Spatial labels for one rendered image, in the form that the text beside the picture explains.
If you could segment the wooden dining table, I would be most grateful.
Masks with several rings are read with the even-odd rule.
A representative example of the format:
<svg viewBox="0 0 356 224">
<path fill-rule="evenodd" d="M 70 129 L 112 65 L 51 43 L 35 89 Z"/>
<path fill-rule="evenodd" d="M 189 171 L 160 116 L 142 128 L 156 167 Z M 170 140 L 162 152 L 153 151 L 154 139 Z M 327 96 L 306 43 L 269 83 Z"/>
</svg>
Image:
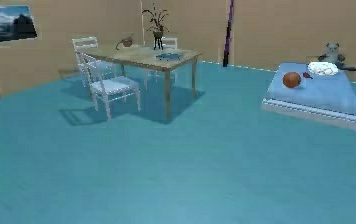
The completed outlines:
<svg viewBox="0 0 356 224">
<path fill-rule="evenodd" d="M 164 73 L 164 86 L 165 86 L 165 107 L 166 118 L 171 119 L 171 100 L 170 100 L 170 74 L 173 70 L 190 63 L 191 64 L 191 87 L 194 97 L 197 97 L 196 92 L 196 71 L 199 52 L 193 50 L 183 49 L 167 49 L 167 50 L 153 50 L 150 47 L 134 45 L 128 48 L 116 50 L 111 46 L 100 46 L 85 51 L 89 56 L 95 59 L 112 62 L 121 66 L 121 72 L 125 75 L 125 66 L 134 66 L 148 70 L 155 70 Z M 161 53 L 181 53 L 183 57 L 181 60 L 158 60 L 156 55 Z"/>
</svg>

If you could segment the white slatted chair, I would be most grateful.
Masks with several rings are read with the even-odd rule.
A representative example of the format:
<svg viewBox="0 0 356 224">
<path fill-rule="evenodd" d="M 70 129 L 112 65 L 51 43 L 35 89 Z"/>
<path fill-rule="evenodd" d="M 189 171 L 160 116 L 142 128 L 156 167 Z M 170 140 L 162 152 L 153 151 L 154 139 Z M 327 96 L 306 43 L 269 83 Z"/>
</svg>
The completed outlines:
<svg viewBox="0 0 356 224">
<path fill-rule="evenodd" d="M 164 49 L 177 49 L 178 48 L 178 39 L 176 37 L 162 37 L 162 46 Z M 146 71 L 146 79 L 154 78 L 155 81 L 158 81 L 159 78 L 163 78 L 164 73 L 155 70 Z"/>
<path fill-rule="evenodd" d="M 126 77 L 116 76 L 106 78 L 103 67 L 98 64 L 98 60 L 86 53 L 79 53 L 82 61 L 83 71 L 87 75 L 88 87 L 92 95 L 95 109 L 98 109 L 98 100 L 105 105 L 107 119 L 111 119 L 110 103 L 129 96 L 136 97 L 137 109 L 141 110 L 141 90 L 139 84 Z"/>
<path fill-rule="evenodd" d="M 72 44 L 74 47 L 74 53 L 75 53 L 78 69 L 81 74 L 82 84 L 83 84 L 83 86 L 86 86 L 87 74 L 84 71 L 83 62 L 82 62 L 82 59 L 79 57 L 79 52 L 84 52 L 87 49 L 91 49 L 91 48 L 97 48 L 99 46 L 98 39 L 96 37 L 74 38 L 72 40 Z M 114 74 L 115 66 L 113 63 L 98 60 L 97 65 L 99 68 L 101 68 L 103 70 L 105 75 Z"/>
</svg>

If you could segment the brown kettle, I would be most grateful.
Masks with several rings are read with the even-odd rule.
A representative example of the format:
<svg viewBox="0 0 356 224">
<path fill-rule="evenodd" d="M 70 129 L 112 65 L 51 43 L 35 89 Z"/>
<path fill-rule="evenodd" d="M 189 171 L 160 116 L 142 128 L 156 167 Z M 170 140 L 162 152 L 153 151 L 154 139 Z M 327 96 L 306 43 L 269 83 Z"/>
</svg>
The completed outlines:
<svg viewBox="0 0 356 224">
<path fill-rule="evenodd" d="M 124 47 L 130 47 L 133 44 L 133 33 L 131 33 L 128 37 L 123 38 L 120 42 L 118 42 L 117 49 L 120 44 L 122 44 Z"/>
</svg>

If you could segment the potted house plant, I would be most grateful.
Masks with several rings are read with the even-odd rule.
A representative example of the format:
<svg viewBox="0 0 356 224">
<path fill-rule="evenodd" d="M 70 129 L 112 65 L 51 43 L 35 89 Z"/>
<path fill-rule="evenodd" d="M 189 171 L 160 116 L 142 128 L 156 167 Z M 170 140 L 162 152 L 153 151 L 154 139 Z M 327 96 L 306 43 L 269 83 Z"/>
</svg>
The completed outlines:
<svg viewBox="0 0 356 224">
<path fill-rule="evenodd" d="M 164 31 L 168 31 L 168 28 L 162 24 L 165 17 L 169 14 L 167 9 L 157 11 L 155 3 L 152 3 L 152 9 L 143 9 L 142 14 L 149 14 L 151 26 L 147 28 L 147 31 L 151 31 L 154 37 L 154 47 L 153 49 L 163 50 L 163 41 L 162 37 L 164 36 Z"/>
</svg>

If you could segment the purple black pole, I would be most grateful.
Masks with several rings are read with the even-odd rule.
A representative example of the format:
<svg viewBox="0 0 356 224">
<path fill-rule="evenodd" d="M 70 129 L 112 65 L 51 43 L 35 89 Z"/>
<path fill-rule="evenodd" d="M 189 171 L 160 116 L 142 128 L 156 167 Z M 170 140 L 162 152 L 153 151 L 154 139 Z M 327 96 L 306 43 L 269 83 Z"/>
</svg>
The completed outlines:
<svg viewBox="0 0 356 224">
<path fill-rule="evenodd" d="M 232 30 L 232 22 L 233 22 L 233 14 L 234 14 L 233 13 L 233 11 L 234 11 L 234 2 L 235 2 L 235 0 L 230 0 L 228 21 L 227 21 L 227 27 L 226 27 L 224 53 L 223 53 L 223 62 L 222 62 L 222 66 L 223 67 L 227 67 L 228 66 L 228 62 L 229 62 L 231 30 Z"/>
</svg>

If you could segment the orange ball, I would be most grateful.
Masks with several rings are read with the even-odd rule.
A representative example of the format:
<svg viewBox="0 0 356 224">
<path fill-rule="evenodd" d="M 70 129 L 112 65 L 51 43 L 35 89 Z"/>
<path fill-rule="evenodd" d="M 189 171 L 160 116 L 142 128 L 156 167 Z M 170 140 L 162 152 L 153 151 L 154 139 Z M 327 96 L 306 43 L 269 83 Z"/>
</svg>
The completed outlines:
<svg viewBox="0 0 356 224">
<path fill-rule="evenodd" d="M 282 82 L 287 88 L 295 88 L 300 85 L 301 77 L 297 72 L 288 72 L 283 76 Z"/>
</svg>

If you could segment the blue bed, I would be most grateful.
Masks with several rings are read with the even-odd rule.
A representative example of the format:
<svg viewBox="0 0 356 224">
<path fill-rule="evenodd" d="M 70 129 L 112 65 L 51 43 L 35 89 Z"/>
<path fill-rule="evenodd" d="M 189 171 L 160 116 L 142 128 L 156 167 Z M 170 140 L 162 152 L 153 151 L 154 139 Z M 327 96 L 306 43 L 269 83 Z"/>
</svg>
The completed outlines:
<svg viewBox="0 0 356 224">
<path fill-rule="evenodd" d="M 282 78 L 288 72 L 301 76 L 299 86 L 287 88 L 283 85 Z M 304 72 L 313 79 L 304 78 Z M 356 130 L 356 93 L 344 71 L 320 76 L 311 73 L 305 63 L 284 62 L 275 72 L 261 108 Z"/>
</svg>

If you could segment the white pillow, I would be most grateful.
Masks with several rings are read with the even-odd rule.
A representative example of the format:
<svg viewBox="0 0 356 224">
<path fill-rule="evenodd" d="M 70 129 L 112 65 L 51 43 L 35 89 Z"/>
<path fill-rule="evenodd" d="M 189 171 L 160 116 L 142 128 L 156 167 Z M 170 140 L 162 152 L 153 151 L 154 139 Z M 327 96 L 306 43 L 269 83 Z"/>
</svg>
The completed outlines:
<svg viewBox="0 0 356 224">
<path fill-rule="evenodd" d="M 339 71 L 335 64 L 329 62 L 310 62 L 307 68 L 311 73 L 320 76 L 333 76 Z"/>
</svg>

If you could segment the grey teddy bear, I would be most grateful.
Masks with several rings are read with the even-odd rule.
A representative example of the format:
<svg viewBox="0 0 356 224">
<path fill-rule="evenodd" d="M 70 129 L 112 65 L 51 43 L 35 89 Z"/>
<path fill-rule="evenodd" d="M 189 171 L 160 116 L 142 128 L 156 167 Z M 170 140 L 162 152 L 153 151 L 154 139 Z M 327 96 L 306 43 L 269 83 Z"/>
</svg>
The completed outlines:
<svg viewBox="0 0 356 224">
<path fill-rule="evenodd" d="M 318 57 L 319 62 L 329 62 L 333 64 L 343 64 L 345 56 L 339 53 L 340 44 L 330 43 L 326 44 L 326 52 Z"/>
</svg>

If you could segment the framed landscape picture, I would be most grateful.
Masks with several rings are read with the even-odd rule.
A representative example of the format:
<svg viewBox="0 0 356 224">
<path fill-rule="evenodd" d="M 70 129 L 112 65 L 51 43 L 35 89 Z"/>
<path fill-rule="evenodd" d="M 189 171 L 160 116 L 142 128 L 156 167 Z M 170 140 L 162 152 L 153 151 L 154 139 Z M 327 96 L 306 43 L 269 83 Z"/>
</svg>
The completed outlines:
<svg viewBox="0 0 356 224">
<path fill-rule="evenodd" d="M 28 5 L 0 5 L 0 42 L 38 36 Z"/>
</svg>

